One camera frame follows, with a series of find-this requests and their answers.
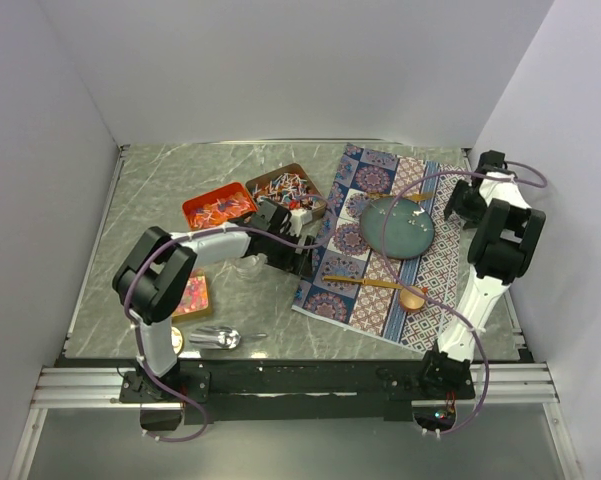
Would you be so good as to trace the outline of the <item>clear plastic jar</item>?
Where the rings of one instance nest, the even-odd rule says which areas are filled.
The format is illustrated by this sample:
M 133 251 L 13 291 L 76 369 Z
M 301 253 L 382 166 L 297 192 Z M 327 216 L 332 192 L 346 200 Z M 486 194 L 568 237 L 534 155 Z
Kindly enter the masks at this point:
M 234 261 L 236 274 L 243 279 L 254 278 L 261 272 L 264 265 L 265 260 L 258 255 L 251 255 Z

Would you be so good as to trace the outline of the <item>orange tin of lollipops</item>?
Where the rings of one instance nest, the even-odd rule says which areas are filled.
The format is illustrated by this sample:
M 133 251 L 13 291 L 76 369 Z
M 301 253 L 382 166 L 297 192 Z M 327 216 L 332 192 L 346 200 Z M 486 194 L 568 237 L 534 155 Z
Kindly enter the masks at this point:
M 219 226 L 256 210 L 249 192 L 239 182 L 226 184 L 182 204 L 185 220 L 193 231 Z

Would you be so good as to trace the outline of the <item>gold tin of star candies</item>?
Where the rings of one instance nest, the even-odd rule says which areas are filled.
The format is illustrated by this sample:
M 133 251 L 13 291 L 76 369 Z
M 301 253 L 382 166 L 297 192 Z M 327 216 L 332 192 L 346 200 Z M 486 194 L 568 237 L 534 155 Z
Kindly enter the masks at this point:
M 200 269 L 194 270 L 187 281 L 180 303 L 173 312 L 173 322 L 182 323 L 213 313 L 207 278 Z

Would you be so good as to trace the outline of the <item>silver metal scoop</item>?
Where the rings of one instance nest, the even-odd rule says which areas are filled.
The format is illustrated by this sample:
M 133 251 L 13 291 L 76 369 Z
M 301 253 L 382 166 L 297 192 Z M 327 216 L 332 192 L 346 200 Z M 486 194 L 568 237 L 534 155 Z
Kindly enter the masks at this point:
M 268 337 L 267 333 L 241 334 L 228 326 L 205 326 L 194 330 L 188 337 L 189 343 L 199 350 L 234 350 L 241 343 Z

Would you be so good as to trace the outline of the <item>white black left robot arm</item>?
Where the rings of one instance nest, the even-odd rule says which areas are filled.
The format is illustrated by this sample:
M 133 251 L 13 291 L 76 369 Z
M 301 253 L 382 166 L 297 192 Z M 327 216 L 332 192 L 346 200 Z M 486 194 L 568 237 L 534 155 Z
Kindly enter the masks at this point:
M 271 201 L 218 226 L 189 233 L 147 229 L 112 280 L 137 345 L 143 389 L 168 401 L 181 389 L 171 346 L 172 316 L 191 273 L 232 259 L 263 255 L 267 264 L 301 278 L 312 275 L 316 238 L 292 225 L 291 211 Z

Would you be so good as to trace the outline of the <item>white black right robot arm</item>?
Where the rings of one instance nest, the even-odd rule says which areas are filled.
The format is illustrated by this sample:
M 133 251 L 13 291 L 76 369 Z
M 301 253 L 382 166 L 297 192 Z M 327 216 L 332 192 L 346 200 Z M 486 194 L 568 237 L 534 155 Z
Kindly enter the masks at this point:
M 530 206 L 503 152 L 479 157 L 472 180 L 459 180 L 444 209 L 473 228 L 469 275 L 456 308 L 458 314 L 443 329 L 423 358 L 418 387 L 429 398 L 465 394 L 470 390 L 470 365 L 479 331 L 498 300 L 528 270 L 546 214 Z

